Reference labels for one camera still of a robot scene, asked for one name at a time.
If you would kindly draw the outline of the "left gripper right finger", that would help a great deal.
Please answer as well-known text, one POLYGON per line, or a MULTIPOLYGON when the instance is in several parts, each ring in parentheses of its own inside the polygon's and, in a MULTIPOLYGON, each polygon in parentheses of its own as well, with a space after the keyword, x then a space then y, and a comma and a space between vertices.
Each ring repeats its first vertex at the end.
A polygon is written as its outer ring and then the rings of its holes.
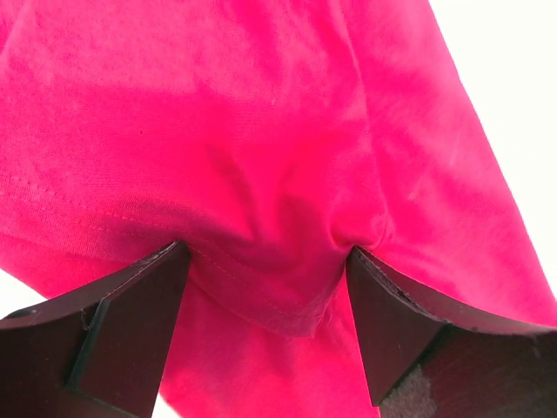
POLYGON ((556 331, 452 299, 360 248, 346 284, 384 417, 553 417, 556 331))

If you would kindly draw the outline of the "red t-shirt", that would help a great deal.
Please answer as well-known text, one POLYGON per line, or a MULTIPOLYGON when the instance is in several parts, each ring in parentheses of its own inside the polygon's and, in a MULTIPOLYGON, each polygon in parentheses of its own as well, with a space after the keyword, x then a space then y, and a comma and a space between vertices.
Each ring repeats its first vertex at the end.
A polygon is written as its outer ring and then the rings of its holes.
POLYGON ((175 240, 183 417, 377 416, 355 247, 556 322, 428 2, 2 2, 1 268, 51 298, 175 240))

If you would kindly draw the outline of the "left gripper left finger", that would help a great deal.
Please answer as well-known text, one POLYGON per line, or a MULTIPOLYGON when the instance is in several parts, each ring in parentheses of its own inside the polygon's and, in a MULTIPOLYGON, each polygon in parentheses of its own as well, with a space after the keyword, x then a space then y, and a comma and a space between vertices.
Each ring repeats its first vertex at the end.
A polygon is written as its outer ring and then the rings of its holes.
POLYGON ((190 252, 175 242, 1 320, 3 417, 150 417, 190 252))

